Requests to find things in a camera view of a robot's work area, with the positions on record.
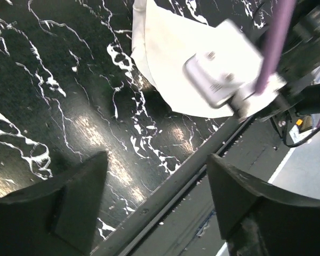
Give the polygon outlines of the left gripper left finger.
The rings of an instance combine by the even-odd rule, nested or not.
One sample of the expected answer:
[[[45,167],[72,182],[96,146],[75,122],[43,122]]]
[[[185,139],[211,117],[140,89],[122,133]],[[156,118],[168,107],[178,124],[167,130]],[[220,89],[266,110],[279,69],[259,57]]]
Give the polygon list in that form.
[[[90,255],[108,167],[100,151],[0,198],[0,255]]]

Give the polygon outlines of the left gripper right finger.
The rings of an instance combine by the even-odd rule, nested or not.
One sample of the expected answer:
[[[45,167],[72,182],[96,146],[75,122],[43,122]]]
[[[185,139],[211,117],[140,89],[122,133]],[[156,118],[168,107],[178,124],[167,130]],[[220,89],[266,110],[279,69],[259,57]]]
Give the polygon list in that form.
[[[271,185],[215,154],[206,166],[230,255],[320,255],[320,199]]]

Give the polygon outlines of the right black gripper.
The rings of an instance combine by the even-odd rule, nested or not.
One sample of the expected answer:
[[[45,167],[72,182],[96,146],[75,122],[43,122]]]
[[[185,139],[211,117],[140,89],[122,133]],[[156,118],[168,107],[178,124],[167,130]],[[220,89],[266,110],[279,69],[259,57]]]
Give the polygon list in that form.
[[[320,66],[320,1],[278,1],[273,14],[263,35],[265,59],[255,90],[263,93],[264,79],[274,71],[286,85],[258,117],[267,120],[290,110],[320,113],[320,85],[309,84]]]

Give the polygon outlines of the white underwear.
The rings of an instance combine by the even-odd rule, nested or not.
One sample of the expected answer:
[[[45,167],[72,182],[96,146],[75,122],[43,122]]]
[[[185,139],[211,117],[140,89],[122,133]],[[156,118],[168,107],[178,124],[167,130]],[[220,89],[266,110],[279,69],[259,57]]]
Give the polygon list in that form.
[[[173,112],[203,118],[232,116],[228,106],[211,108],[183,72],[185,62],[210,39],[217,40],[216,27],[176,15],[154,1],[133,4],[131,57]]]

